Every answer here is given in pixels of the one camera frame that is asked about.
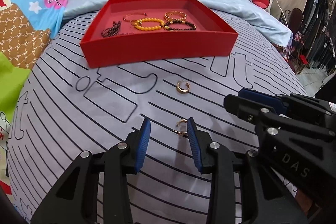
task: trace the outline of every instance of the yellow beaded bracelet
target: yellow beaded bracelet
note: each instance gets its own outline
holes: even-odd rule
[[[150,22],[150,21],[159,22],[160,25],[153,26],[153,27],[142,27],[141,26],[142,22]],[[140,31],[155,31],[155,30],[160,30],[162,26],[165,25],[165,22],[159,18],[142,18],[142,19],[133,21],[132,25]]]

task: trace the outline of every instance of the red tray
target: red tray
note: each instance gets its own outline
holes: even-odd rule
[[[187,14],[195,31],[140,31],[126,14],[146,13],[149,18],[164,19],[164,14],[178,10]],[[119,33],[103,38],[101,31],[121,20]],[[143,26],[155,26],[145,22]],[[189,28],[174,24],[175,28]],[[86,31],[80,46],[91,68],[109,65],[182,57],[228,56],[238,34],[218,15],[197,0],[109,0]]]

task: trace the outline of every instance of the dark beaded ring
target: dark beaded ring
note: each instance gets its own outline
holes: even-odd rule
[[[119,32],[121,21],[113,22],[113,27],[107,28],[101,32],[102,37],[112,37]]]
[[[185,25],[190,26],[191,28],[190,29],[178,29],[178,28],[169,27],[170,24],[176,24],[176,23],[185,24]],[[168,21],[163,27],[166,31],[194,31],[196,30],[196,26],[193,23],[184,21],[182,19],[174,19],[172,21]]]

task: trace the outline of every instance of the gold ring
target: gold ring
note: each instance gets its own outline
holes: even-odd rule
[[[173,18],[170,17],[170,15],[177,15],[180,16],[180,18]],[[183,12],[179,12],[179,11],[171,11],[171,12],[166,12],[165,16],[164,16],[165,20],[167,21],[172,21],[172,20],[186,20],[187,15]]]
[[[142,16],[147,17],[146,13],[133,13],[133,14],[125,15],[124,18],[123,18],[123,20],[126,21],[126,22],[133,22],[133,21],[135,21],[136,19],[128,19],[127,18],[127,17],[132,16],[132,15],[142,15]]]
[[[177,90],[179,93],[182,93],[182,94],[189,92],[189,90],[190,90],[190,84],[186,81],[186,82],[185,82],[185,85],[187,86],[187,89],[186,89],[186,90],[183,90],[183,89],[180,88],[180,84],[181,84],[181,83],[182,83],[182,81],[178,81],[178,82],[177,82],[176,90]]]
[[[182,123],[182,122],[187,123],[188,120],[186,120],[186,119],[179,120],[179,121],[176,123],[176,127],[179,127],[179,126],[180,126],[180,123]],[[173,130],[173,131],[176,132],[176,133],[178,133],[178,134],[180,134],[180,135],[186,135],[186,134],[188,134],[187,131],[186,131],[186,132],[184,132],[184,131],[177,131],[177,130]]]

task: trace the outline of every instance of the gold bracelet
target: gold bracelet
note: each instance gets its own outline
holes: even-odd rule
[[[177,15],[177,16],[180,16],[180,18],[173,18],[173,17],[170,17],[170,15]],[[172,20],[186,20],[187,18],[187,15],[183,12],[179,12],[179,11],[171,11],[171,12],[167,12],[165,13],[165,20],[167,21],[172,21]]]
[[[142,16],[145,16],[147,17],[147,14],[146,13],[132,13],[132,14],[128,14],[128,15],[125,15],[123,20],[124,21],[127,21],[127,22],[133,22],[133,21],[136,21],[136,19],[128,19],[129,16],[132,16],[132,15],[142,15]]]
[[[153,26],[153,27],[142,27],[141,24],[142,22],[159,22],[160,25],[157,26]],[[162,28],[163,25],[165,25],[165,22],[162,19],[159,18],[142,18],[142,19],[138,19],[135,21],[132,21],[131,23],[134,28],[140,30],[140,31],[156,31],[156,30],[160,30]]]

